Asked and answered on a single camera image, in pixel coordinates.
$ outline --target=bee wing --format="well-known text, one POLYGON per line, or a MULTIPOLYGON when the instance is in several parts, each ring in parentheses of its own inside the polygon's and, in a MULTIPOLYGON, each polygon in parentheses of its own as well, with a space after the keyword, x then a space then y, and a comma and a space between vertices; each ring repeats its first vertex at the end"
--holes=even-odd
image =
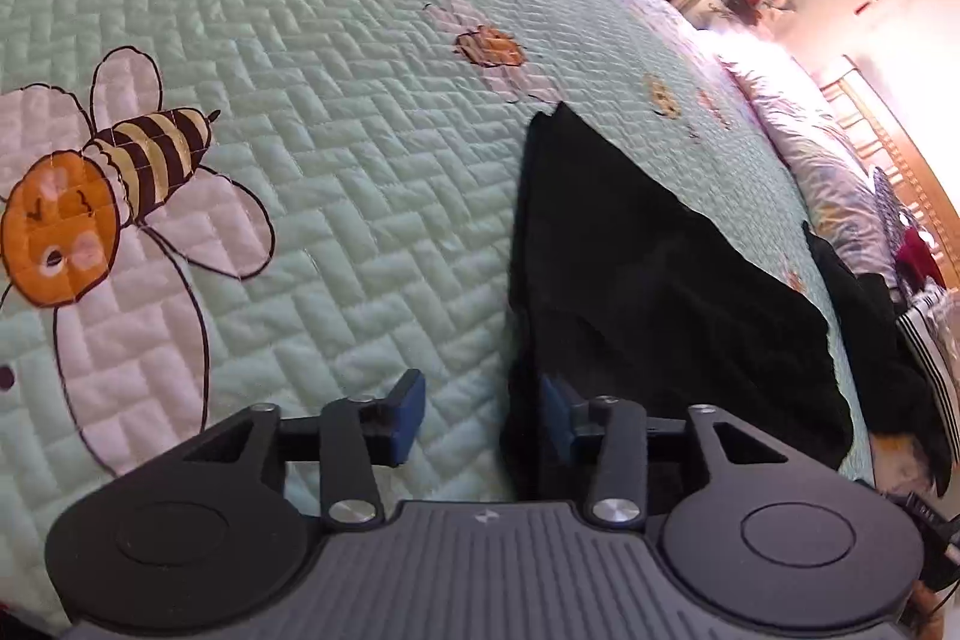
POLYGON ((204 167, 145 223, 190 263, 227 277, 253 277, 274 255, 274 228, 259 199, 204 167))
POLYGON ((209 356, 203 316, 167 252, 120 234, 109 277, 54 314, 67 404, 94 458, 122 475, 203 429, 209 356))
POLYGON ((90 122, 72 92, 28 85, 0 95, 0 197, 54 150, 80 149, 90 122))
POLYGON ((98 131, 158 112, 162 101, 160 70, 154 59, 135 47, 108 52, 93 73, 90 115, 98 131))

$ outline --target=patterned bedsheet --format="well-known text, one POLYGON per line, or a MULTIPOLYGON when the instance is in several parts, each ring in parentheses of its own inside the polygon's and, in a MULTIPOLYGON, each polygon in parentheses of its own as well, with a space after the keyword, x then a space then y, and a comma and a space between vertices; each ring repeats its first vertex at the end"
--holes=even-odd
POLYGON ((559 98, 824 311, 870 477, 803 202, 690 34, 661 0, 0 0, 0 602, 64 619, 43 539, 112 475, 407 366, 385 496, 507 497, 515 177, 559 98))

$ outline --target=bee stripes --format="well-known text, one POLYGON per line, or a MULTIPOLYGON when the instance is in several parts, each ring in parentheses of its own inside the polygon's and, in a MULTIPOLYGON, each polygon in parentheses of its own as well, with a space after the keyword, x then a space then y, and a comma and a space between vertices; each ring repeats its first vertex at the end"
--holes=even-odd
POLYGON ((134 220, 165 203, 193 176, 210 147, 210 124, 219 111, 205 118, 184 107, 118 122, 93 135, 95 145, 123 180, 134 220))

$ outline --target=wooden furniture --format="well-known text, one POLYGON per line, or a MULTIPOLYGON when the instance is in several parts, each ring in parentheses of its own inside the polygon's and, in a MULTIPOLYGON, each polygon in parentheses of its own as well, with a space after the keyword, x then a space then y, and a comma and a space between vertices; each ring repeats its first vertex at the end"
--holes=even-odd
POLYGON ((947 287, 960 287, 960 215, 917 145, 846 56, 820 74, 820 84, 860 160, 887 173, 896 197, 929 232, 947 287))

